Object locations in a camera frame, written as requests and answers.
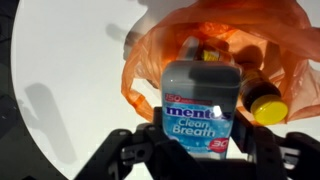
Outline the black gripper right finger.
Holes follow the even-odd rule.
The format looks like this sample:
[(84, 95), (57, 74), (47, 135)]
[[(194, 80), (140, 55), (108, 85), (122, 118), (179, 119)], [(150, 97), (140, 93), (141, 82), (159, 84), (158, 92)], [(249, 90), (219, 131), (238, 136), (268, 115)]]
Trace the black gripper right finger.
[(307, 134), (280, 137), (236, 111), (231, 137), (247, 154), (232, 168), (236, 180), (320, 180), (320, 142)]

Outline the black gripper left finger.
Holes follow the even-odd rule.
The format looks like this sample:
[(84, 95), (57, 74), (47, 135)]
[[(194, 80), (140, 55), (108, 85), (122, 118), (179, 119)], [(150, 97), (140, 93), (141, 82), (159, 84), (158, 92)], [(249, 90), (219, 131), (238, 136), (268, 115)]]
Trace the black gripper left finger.
[(124, 180), (139, 163), (156, 180), (174, 180), (186, 157), (184, 148), (164, 134), (162, 108), (156, 107), (153, 122), (139, 124), (134, 133), (113, 130), (74, 180)]

